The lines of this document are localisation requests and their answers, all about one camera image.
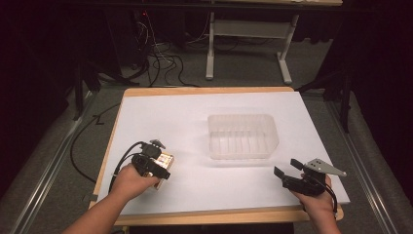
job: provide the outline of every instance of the metal stand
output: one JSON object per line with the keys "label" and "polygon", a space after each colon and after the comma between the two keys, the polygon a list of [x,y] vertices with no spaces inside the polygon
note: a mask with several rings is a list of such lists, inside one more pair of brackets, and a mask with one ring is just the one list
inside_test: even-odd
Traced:
{"label": "metal stand", "polygon": [[282,71],[282,79],[286,85],[290,85],[292,80],[285,57],[297,26],[298,17],[298,15],[295,15],[291,22],[223,20],[215,19],[215,13],[211,12],[209,15],[209,48],[206,58],[206,79],[213,79],[213,38],[215,35],[279,38],[284,39],[284,46],[282,52],[277,52],[277,59]]}

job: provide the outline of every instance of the dark background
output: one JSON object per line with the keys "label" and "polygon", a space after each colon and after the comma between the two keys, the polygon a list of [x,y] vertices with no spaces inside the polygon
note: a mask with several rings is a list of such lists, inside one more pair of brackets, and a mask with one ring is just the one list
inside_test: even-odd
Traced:
{"label": "dark background", "polygon": [[[403,0],[390,4],[367,0],[344,3],[344,8],[373,7],[378,15],[344,21],[340,17],[305,15],[300,17],[302,23],[298,24],[293,40],[311,38],[317,43],[335,38],[318,78],[341,67],[343,62],[355,59],[352,90],[383,156],[412,201],[413,193],[408,182],[413,167],[413,144],[410,142],[413,138],[413,104],[410,102],[413,93],[413,29],[408,25],[413,21],[409,14],[412,4]],[[154,27],[158,28],[157,36],[181,48],[184,48],[184,32],[198,35],[206,20],[206,15],[200,13],[148,13]],[[120,63],[127,62],[122,61],[127,55],[117,54],[117,45],[110,38],[107,15],[100,11],[94,11],[94,15],[81,11],[75,14],[77,21],[68,21],[67,12],[53,0],[0,3],[1,196],[44,132],[67,107],[65,96],[74,86],[79,57],[107,58],[101,60],[101,64],[115,72],[119,71]],[[95,27],[90,29],[99,30],[85,30],[68,36],[70,26],[77,25],[75,28],[82,30],[78,26],[87,19],[94,20]],[[118,20],[113,23],[115,28],[122,24]],[[357,48],[366,32],[368,43]],[[106,35],[107,40],[101,44],[88,44],[90,41],[83,38],[74,45],[72,37],[79,35],[86,38]],[[88,50],[91,46],[85,45],[94,45],[93,50]],[[99,53],[106,53],[106,56],[97,55]],[[332,82],[325,87],[340,84]]]}

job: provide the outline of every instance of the wire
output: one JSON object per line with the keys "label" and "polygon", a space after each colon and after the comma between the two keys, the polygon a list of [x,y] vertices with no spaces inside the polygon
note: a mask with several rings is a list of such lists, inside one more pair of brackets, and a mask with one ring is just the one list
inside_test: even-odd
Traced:
{"label": "wire", "polygon": [[116,106],[118,106],[118,105],[120,105],[120,103],[116,103],[116,104],[110,106],[109,108],[105,109],[104,111],[102,111],[100,114],[94,115],[93,119],[92,119],[90,122],[88,122],[88,123],[86,124],[86,126],[83,127],[83,128],[79,131],[79,133],[74,137],[73,142],[72,142],[72,144],[70,145],[70,153],[69,153],[69,154],[70,154],[70,161],[71,161],[71,163],[72,163],[73,168],[74,168],[81,176],[83,176],[84,178],[86,178],[87,180],[89,180],[89,181],[92,182],[92,183],[96,183],[96,180],[93,179],[93,178],[91,178],[90,176],[86,175],[85,173],[83,173],[83,172],[77,167],[77,165],[76,165],[76,163],[75,163],[75,160],[74,160],[74,157],[73,157],[73,148],[74,148],[74,145],[75,145],[75,143],[76,143],[76,140],[79,138],[79,136],[81,135],[81,133],[82,133],[95,119],[100,118],[100,116],[101,116],[102,114],[106,113],[107,111],[111,110],[112,108],[114,108],[114,107],[116,107]]}

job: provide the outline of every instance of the human hand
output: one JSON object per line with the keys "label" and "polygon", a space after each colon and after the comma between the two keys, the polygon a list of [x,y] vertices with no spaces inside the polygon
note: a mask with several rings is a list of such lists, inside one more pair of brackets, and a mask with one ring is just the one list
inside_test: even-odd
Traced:
{"label": "human hand", "polygon": [[[331,178],[328,175],[325,175],[325,183],[331,187]],[[333,212],[332,198],[328,192],[324,191],[315,197],[291,190],[290,192],[303,204],[318,233],[340,233]]]}
{"label": "human hand", "polygon": [[121,196],[129,201],[159,181],[155,176],[141,176],[133,164],[129,163],[118,172],[110,194],[116,194],[116,196]]}

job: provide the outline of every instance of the transparent plastic tray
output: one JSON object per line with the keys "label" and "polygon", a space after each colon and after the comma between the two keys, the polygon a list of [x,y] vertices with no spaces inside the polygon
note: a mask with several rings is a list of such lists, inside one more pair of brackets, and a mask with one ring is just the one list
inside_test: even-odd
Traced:
{"label": "transparent plastic tray", "polygon": [[267,114],[208,117],[212,159],[267,159],[279,144],[274,118]]}

